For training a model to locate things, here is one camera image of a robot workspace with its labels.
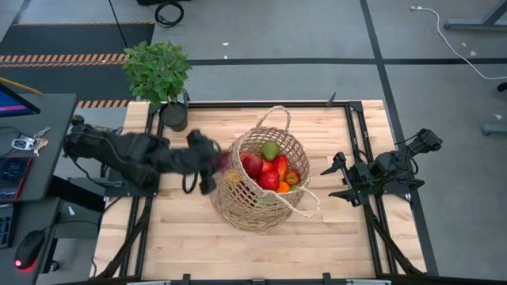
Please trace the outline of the black office desk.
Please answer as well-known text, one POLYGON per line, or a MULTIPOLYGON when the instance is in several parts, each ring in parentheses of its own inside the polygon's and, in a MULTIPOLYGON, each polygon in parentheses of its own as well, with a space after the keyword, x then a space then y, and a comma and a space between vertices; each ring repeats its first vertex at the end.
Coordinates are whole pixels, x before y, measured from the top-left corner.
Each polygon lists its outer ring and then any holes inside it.
POLYGON ((38 156, 32 157, 32 164, 18 196, 17 225, 13 244, 0 249, 0 285, 34 285, 44 264, 45 250, 40 251, 36 262, 28 269, 19 270, 14 265, 15 252, 22 239, 33 230, 45 230, 43 247, 47 247, 49 236, 59 212, 61 200, 47 197, 56 163, 60 156, 64 138, 77 104, 74 94, 26 94, 25 99, 40 109, 37 115, 0 118, 0 127, 11 126, 32 136, 50 127, 45 134, 48 145, 38 156))

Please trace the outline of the grey metal stand foot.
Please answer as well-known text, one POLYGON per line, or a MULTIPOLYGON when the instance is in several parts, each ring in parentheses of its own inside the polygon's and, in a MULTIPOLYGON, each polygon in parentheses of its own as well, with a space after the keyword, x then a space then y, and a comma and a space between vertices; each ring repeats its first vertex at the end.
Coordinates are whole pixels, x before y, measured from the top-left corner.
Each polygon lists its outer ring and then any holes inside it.
POLYGON ((449 19, 444 29, 507 31, 507 20, 502 20, 507 13, 507 0, 500 0, 490 12, 481 19, 449 19))
POLYGON ((503 123, 484 123, 482 125, 482 133, 488 135, 507 135, 507 124, 503 123))

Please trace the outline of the red pomegranate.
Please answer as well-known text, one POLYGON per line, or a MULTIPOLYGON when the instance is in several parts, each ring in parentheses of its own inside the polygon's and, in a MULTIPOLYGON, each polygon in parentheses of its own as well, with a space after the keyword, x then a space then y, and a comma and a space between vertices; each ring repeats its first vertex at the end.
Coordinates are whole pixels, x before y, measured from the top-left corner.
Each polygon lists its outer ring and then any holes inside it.
POLYGON ((256 179, 261 175, 262 162, 257 154, 249 154, 249 156, 243 160, 242 166, 250 178, 256 179))

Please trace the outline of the red orange mango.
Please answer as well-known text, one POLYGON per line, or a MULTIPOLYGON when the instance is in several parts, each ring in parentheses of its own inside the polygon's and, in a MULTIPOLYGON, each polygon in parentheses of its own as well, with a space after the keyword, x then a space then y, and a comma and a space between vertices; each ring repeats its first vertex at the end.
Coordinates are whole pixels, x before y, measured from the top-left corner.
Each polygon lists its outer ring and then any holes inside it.
POLYGON ((288 171, 288 159, 284 154, 279 154, 275 157, 273 160, 273 169, 278 173, 280 180, 283 181, 288 171))

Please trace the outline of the black computer mouse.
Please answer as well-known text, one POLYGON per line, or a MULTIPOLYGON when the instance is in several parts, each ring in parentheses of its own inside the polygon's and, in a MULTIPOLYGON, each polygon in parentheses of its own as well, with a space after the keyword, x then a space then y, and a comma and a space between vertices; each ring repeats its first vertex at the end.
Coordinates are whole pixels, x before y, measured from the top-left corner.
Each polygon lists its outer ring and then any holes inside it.
POLYGON ((44 240, 43 230, 33 230, 25 235, 14 257, 14 264, 18 270, 28 270, 36 263, 44 240))

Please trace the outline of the green potted plant black pot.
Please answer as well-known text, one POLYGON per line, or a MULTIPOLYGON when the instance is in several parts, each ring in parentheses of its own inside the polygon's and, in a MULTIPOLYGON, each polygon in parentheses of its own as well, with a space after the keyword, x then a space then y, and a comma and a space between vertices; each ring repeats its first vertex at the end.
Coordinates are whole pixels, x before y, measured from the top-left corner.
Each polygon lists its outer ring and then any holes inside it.
POLYGON ((181 45, 141 42, 124 49, 122 69, 132 95, 146 101, 172 131, 188 126, 189 95, 185 83, 192 69, 181 45))

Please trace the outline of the bunch of keys with fob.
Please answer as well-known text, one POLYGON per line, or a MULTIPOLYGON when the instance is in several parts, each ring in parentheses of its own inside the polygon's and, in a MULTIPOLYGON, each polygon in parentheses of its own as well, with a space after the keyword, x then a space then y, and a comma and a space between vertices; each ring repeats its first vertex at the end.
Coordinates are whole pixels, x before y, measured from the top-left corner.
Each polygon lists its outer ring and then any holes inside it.
POLYGON ((33 137, 27 135, 19 135, 11 142, 11 147, 15 150, 32 151, 37 157, 40 156, 39 151, 49 144, 49 141, 44 138, 44 135, 50 131, 50 127, 38 131, 33 137))

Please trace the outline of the black aluminium rig frame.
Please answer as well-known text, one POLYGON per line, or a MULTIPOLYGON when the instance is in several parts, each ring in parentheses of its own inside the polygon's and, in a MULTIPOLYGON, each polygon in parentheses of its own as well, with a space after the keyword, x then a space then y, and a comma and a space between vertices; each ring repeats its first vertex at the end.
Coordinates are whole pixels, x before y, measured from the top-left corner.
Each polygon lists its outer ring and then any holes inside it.
POLYGON ((186 195, 181 178, 162 177, 152 200, 148 231, 132 246, 119 273, 176 282, 228 280, 293 284, 298 280, 368 278, 398 273, 401 266, 364 212, 333 197, 340 173, 328 173, 333 156, 362 149, 376 156, 394 147, 382 101, 193 102, 189 125, 229 146, 256 124, 287 127, 303 144, 311 164, 311 194, 287 222, 265 232, 235 229, 209 198, 186 195))

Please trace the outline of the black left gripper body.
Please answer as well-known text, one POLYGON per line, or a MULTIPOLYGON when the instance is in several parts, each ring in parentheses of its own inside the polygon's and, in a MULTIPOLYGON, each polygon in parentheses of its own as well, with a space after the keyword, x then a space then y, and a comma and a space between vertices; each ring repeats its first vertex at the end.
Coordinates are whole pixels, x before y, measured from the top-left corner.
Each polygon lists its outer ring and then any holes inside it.
POLYGON ((218 170, 216 169, 216 162, 219 155, 222 153, 221 147, 214 141, 214 148, 192 148, 184 149, 182 158, 183 170, 181 174, 202 173, 214 175, 218 170))

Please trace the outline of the round bright red fruit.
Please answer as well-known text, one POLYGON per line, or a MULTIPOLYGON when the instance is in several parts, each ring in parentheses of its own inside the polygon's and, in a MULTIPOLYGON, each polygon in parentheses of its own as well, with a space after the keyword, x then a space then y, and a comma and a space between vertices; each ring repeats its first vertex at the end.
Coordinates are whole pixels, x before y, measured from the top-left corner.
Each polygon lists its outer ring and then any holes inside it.
POLYGON ((258 185, 264 190, 276 192, 280 187, 280 178, 277 172, 262 173, 257 181, 258 185))

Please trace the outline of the black keyboard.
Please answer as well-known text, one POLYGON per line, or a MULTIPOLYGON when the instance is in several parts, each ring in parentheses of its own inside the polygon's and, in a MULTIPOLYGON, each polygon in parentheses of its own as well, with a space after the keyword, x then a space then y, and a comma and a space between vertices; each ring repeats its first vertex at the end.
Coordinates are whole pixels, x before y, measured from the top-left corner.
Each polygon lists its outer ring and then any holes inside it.
POLYGON ((13 204, 0 204, 0 249, 11 246, 15 214, 16 210, 13 204))

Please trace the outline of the purple grape bunch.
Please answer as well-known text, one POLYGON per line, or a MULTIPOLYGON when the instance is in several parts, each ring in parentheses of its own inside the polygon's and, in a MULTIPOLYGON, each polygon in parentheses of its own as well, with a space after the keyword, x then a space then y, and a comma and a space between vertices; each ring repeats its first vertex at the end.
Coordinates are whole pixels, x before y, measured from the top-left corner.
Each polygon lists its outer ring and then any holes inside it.
POLYGON ((215 166, 218 171, 227 169, 229 167, 231 160, 231 153, 229 151, 222 152, 219 155, 218 161, 216 162, 215 166))

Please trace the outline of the black hazard-striped floor mat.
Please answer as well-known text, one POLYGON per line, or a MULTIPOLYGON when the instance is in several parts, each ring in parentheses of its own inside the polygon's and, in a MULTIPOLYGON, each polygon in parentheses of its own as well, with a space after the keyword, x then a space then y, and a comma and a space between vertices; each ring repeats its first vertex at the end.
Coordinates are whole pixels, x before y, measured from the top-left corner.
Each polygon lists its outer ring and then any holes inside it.
POLYGON ((149 44, 149 21, 16 24, 0 41, 0 78, 41 93, 74 93, 79 108, 125 107, 135 98, 125 48, 149 44))

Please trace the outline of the green pear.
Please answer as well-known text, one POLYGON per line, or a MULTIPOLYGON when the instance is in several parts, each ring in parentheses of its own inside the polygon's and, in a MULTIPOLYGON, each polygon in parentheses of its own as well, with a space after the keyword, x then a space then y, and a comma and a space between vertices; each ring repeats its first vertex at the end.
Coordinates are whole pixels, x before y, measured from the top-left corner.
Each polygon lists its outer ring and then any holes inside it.
POLYGON ((266 141, 260 148, 261 156, 267 161, 273 161, 280 154, 280 146, 276 141, 266 141))

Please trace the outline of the dark computer monitor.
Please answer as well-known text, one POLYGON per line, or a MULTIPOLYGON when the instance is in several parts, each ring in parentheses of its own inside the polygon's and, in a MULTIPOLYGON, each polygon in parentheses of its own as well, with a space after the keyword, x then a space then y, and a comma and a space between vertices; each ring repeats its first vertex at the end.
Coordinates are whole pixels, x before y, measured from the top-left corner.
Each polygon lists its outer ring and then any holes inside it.
POLYGON ((0 117, 40 114, 40 109, 0 83, 0 117))

